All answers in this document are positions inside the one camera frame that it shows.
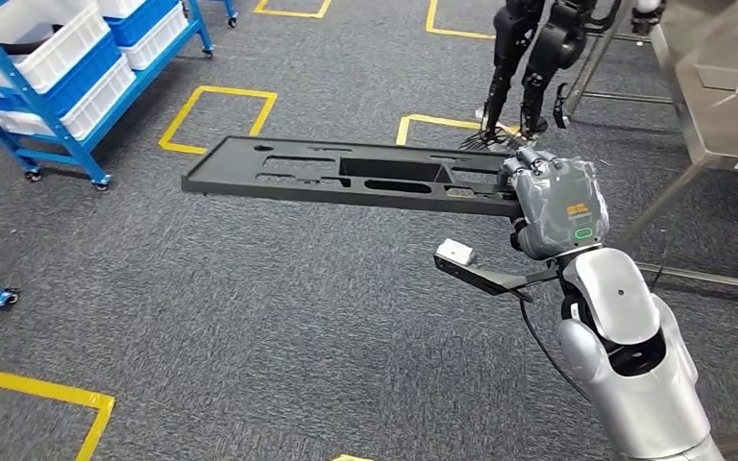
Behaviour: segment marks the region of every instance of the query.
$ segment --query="gray robotic hand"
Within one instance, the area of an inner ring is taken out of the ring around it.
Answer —
[[[485,271],[453,240],[437,250],[437,267],[487,293],[516,295],[523,315],[530,298],[519,290],[559,279],[562,352],[620,459],[723,460],[675,315],[628,255],[603,245],[609,220],[592,163],[523,147],[504,161],[500,182],[516,190],[524,215],[512,246],[548,270]]]

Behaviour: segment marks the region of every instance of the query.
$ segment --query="stainless steel table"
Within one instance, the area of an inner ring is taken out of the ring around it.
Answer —
[[[700,172],[738,172],[738,94],[718,106],[716,103],[735,91],[703,86],[696,67],[701,48],[721,34],[738,39],[738,1],[670,0],[661,23],[652,30],[652,47],[672,93],[692,164],[630,226],[619,246],[633,241]],[[723,52],[738,54],[738,42],[721,48],[725,48]],[[658,269],[645,266],[642,269]],[[668,268],[663,273],[738,286],[738,279],[712,274]]]

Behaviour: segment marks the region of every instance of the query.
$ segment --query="black plastic tray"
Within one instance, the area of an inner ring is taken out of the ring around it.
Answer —
[[[228,136],[183,175],[183,191],[522,215],[493,153]]]

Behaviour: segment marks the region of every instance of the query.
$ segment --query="yellow tape marking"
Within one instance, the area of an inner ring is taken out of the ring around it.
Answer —
[[[84,444],[78,452],[78,457],[75,458],[76,461],[87,461],[91,458],[91,454],[97,447],[97,441],[100,439],[103,429],[106,428],[106,424],[109,422],[111,409],[114,408],[114,397],[112,396],[2,372],[0,372],[0,389],[95,408],[97,410],[97,416],[84,439]]]
[[[283,10],[267,10],[264,8],[264,6],[267,5],[267,0],[260,0],[253,12],[260,12],[262,14],[274,14],[276,16],[311,17],[314,19],[321,19],[330,8],[331,2],[332,0],[324,0],[324,3],[321,5],[321,9],[318,10],[318,12],[286,12]]]
[[[278,94],[270,93],[267,91],[255,91],[252,89],[242,89],[242,88],[228,88],[226,86],[201,85],[193,90],[193,93],[191,93],[188,100],[185,101],[185,104],[180,109],[179,113],[177,113],[177,116],[174,117],[174,121],[172,121],[171,125],[168,126],[168,130],[165,130],[165,133],[162,135],[162,138],[160,138],[160,147],[162,149],[165,149],[168,151],[182,152],[184,154],[204,154],[205,152],[208,151],[208,149],[204,147],[189,146],[186,144],[178,144],[176,142],[171,142],[171,139],[174,137],[174,134],[177,132],[180,126],[182,126],[190,110],[193,109],[193,106],[199,100],[199,97],[202,95],[202,93],[205,93],[205,92],[233,94],[236,96],[250,96],[253,98],[264,99],[264,106],[261,107],[261,112],[258,113],[258,117],[256,117],[256,121],[253,122],[253,127],[251,127],[250,129],[250,134],[249,134],[250,136],[258,136],[258,134],[261,133],[261,127],[264,126],[264,121],[267,120],[267,115],[270,114],[270,110],[273,108],[273,105],[276,103],[276,98],[279,97]]]
[[[398,146],[405,146],[406,143],[408,142],[408,126],[411,125],[412,121],[432,123],[434,125],[444,125],[447,127],[466,128],[469,130],[479,130],[480,129],[480,122],[465,122],[462,120],[452,120],[450,118],[431,117],[428,115],[414,113],[414,114],[407,115],[400,119],[400,125],[397,128],[397,140],[395,140],[395,143]],[[519,127],[504,127],[504,128],[509,133],[519,132]]]
[[[481,38],[484,40],[493,40],[496,36],[490,34],[480,34],[478,32],[462,32],[452,31],[449,29],[437,29],[434,27],[434,19],[437,17],[437,0],[430,0],[429,2],[429,14],[426,16],[426,32],[432,34],[440,34],[443,36],[465,36],[468,38]]]
[[[355,458],[354,456],[350,456],[348,454],[342,454],[338,456],[337,458],[333,459],[333,461],[372,461],[372,460],[366,459],[366,458]]]

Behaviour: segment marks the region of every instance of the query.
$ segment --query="blue cart frame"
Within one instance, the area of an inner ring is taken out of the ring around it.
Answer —
[[[0,6],[8,0],[0,0]],[[86,139],[76,140],[69,130],[61,123],[60,118],[52,111],[48,104],[35,92],[27,80],[17,71],[7,53],[0,47],[0,70],[7,77],[14,88],[20,88],[21,96],[32,112],[37,114],[44,123],[52,130],[54,135],[23,135],[7,133],[0,127],[0,144],[18,161],[24,170],[24,176],[31,182],[41,179],[39,161],[51,161],[75,165],[81,167],[91,179],[92,184],[98,190],[106,190],[109,186],[111,176],[108,175],[100,165],[97,164],[91,152],[103,139],[103,136],[126,112],[129,106],[136,100],[148,85],[154,81],[161,70],[177,55],[183,46],[193,37],[199,34],[202,39],[203,52],[213,57],[213,44],[210,41],[208,28],[202,18],[197,0],[187,0],[190,5],[190,18],[185,30],[171,43],[171,45],[160,54],[160,56],[147,69],[136,72],[136,79],[128,90],[120,97],[113,108],[98,122]],[[52,142],[63,146],[68,155],[42,152],[28,149],[20,144],[21,138],[32,138],[46,142]]]

